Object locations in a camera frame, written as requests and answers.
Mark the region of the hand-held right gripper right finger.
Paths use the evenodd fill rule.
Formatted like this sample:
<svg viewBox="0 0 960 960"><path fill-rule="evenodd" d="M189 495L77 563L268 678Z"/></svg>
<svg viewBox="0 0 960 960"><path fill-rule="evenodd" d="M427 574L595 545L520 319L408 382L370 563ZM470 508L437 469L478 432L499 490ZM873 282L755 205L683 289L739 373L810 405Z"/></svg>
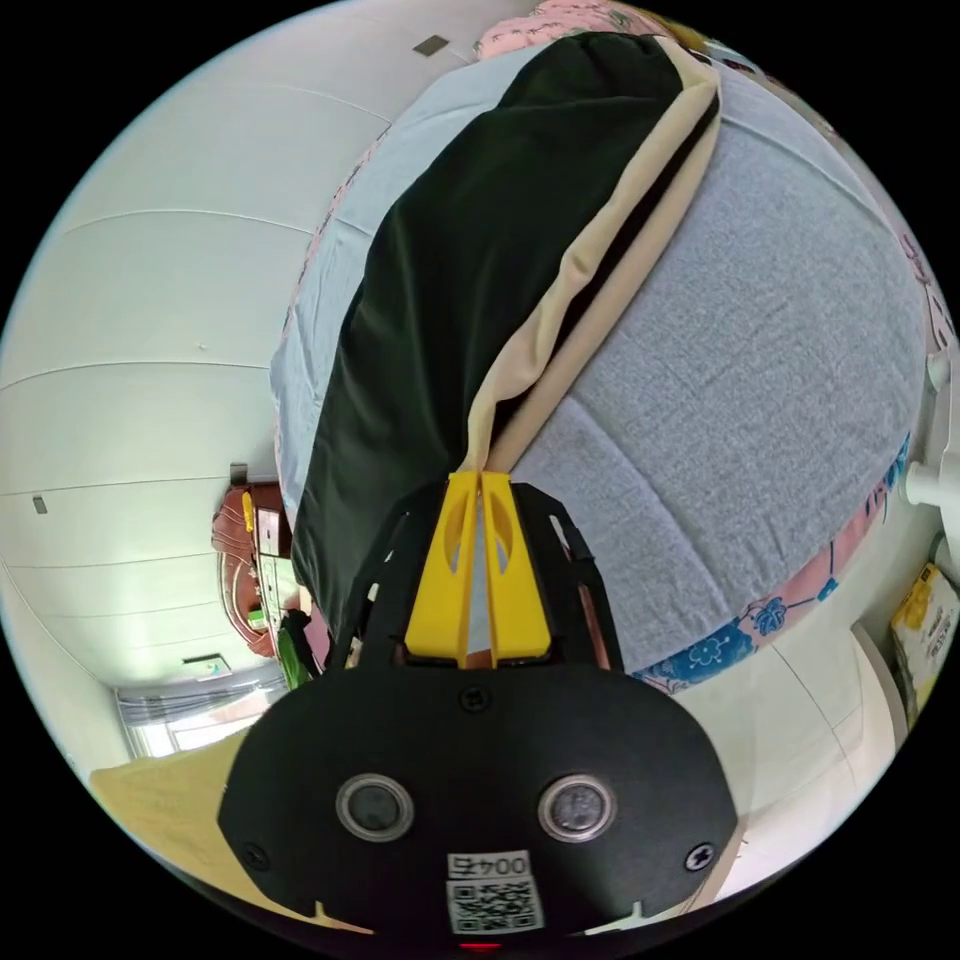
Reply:
<svg viewBox="0 0 960 960"><path fill-rule="evenodd" d="M510 478L483 472L480 491L492 664L540 659L551 637Z"/></svg>

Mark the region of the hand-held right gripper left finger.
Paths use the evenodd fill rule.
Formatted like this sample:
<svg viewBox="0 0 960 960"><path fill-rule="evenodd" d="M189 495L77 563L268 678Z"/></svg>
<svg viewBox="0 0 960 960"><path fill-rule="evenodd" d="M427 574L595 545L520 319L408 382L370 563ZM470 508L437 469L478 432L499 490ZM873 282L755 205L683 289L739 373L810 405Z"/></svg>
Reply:
<svg viewBox="0 0 960 960"><path fill-rule="evenodd" d="M404 636L415 658L467 662L478 500L477 472L448 477Z"/></svg>

